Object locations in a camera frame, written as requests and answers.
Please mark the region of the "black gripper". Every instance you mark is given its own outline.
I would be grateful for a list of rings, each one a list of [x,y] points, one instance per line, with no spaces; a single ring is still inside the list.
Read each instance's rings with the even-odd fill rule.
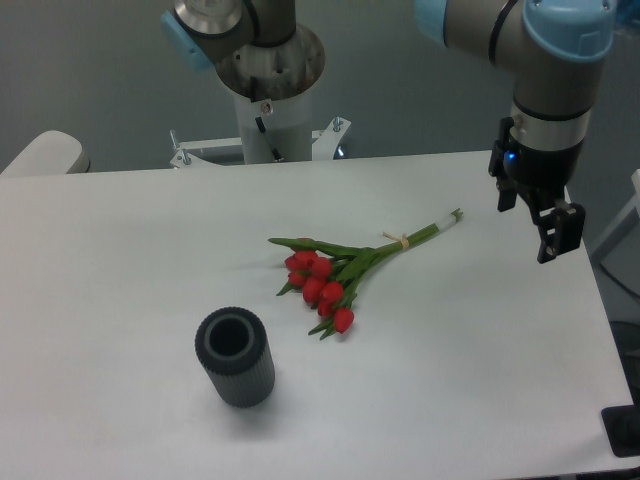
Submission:
[[[529,212],[540,237],[537,261],[544,264],[581,244],[586,211],[582,205],[567,201],[565,188],[576,169],[583,142],[562,150],[538,150],[509,136],[513,126],[512,117],[500,120],[488,173],[496,179],[499,212],[515,206],[515,182],[544,191],[529,193]]]

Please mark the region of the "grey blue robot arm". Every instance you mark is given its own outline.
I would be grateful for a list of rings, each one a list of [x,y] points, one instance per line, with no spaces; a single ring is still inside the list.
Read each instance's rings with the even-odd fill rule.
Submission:
[[[512,106],[489,172],[506,211],[524,201],[546,263],[575,250],[585,211],[565,198],[613,43],[613,1],[418,1],[421,33],[513,73]],[[319,144],[308,92],[325,52],[292,1],[178,1],[162,29],[193,69],[213,68],[233,96],[247,163],[308,161]]]

